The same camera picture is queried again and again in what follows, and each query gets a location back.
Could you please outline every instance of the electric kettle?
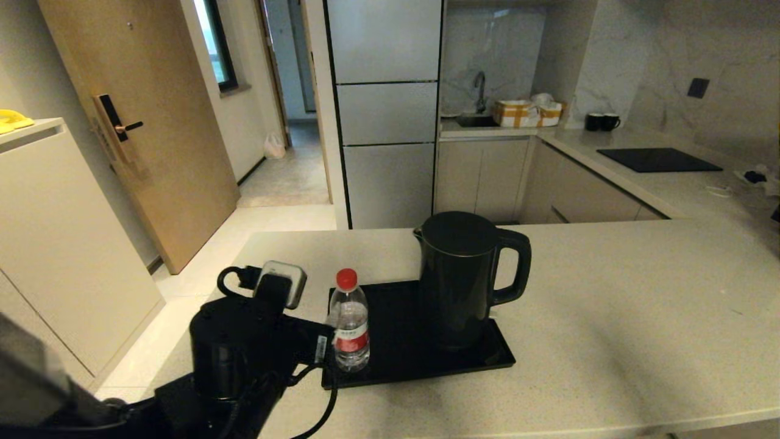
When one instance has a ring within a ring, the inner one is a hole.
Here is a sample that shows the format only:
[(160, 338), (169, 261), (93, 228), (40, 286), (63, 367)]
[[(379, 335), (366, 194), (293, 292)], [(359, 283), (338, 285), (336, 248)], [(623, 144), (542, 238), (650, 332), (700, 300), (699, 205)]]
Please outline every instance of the electric kettle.
[[(498, 229), (468, 212), (443, 212), (414, 230), (422, 247), (418, 311), (423, 334), (436, 348), (458, 351), (477, 343), (490, 307), (516, 300), (528, 282), (528, 237)], [(519, 253), (512, 285), (494, 289), (503, 248)]]

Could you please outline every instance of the kettle handle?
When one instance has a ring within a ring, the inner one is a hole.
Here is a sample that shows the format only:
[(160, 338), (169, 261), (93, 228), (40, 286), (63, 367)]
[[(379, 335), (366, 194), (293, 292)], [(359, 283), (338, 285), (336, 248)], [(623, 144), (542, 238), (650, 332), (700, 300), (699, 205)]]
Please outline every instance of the kettle handle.
[[(517, 271), (515, 272), (515, 280), (512, 282), (512, 285), (500, 290), (493, 290), (492, 305), (511, 302), (523, 295), (528, 283), (528, 273), (530, 273), (531, 269), (531, 244), (526, 235), (511, 230), (498, 229), (499, 255), (503, 248), (511, 248), (517, 251)], [(493, 273), (498, 271), (498, 259), (499, 257), (495, 259)]]

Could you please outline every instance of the kettle lid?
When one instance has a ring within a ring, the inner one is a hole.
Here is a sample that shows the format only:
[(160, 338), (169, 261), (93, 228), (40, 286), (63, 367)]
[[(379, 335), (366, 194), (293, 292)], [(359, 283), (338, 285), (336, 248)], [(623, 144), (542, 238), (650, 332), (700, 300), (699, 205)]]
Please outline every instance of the kettle lid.
[(468, 212), (442, 212), (425, 220), (422, 235), (440, 252), (482, 255), (498, 245), (498, 230), (487, 219)]

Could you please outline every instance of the window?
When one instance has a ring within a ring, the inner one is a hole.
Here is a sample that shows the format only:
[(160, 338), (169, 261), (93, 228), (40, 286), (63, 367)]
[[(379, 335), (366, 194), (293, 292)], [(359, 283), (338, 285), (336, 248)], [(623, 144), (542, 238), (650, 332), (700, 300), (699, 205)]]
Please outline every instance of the window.
[(225, 32), (222, 29), (222, 20), (219, 18), (219, 8), (216, 0), (195, 0), (195, 9), (200, 21), (200, 28), (206, 39), (208, 57), (211, 60), (211, 68), (217, 77), (220, 91), (227, 91), (238, 87), (236, 72), (230, 61), (228, 42), (225, 40)]

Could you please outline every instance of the sink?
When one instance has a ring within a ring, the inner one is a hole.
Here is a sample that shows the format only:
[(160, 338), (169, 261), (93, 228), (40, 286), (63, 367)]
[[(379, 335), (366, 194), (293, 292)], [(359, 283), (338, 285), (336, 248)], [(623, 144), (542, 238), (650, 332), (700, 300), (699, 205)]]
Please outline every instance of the sink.
[(455, 121), (461, 127), (498, 127), (498, 124), (490, 116), (458, 116)]

